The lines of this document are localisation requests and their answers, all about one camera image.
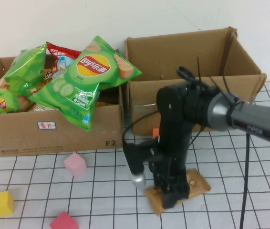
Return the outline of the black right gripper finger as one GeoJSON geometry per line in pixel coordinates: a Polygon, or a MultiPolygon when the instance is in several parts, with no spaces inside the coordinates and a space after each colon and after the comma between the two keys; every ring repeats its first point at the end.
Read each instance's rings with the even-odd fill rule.
{"type": "Polygon", "coordinates": [[[175,192],[164,192],[163,193],[163,208],[173,208],[175,204],[181,199],[181,195],[175,192]]]}
{"type": "Polygon", "coordinates": [[[180,185],[177,189],[178,199],[189,198],[189,185],[180,185]]]}

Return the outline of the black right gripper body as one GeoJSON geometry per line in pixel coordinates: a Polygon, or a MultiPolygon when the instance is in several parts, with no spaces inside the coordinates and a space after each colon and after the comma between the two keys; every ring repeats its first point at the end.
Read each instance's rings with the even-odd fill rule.
{"type": "Polygon", "coordinates": [[[187,152],[177,156],[166,156],[159,152],[148,154],[149,169],[153,173],[154,184],[162,192],[189,192],[186,177],[187,152]]]}

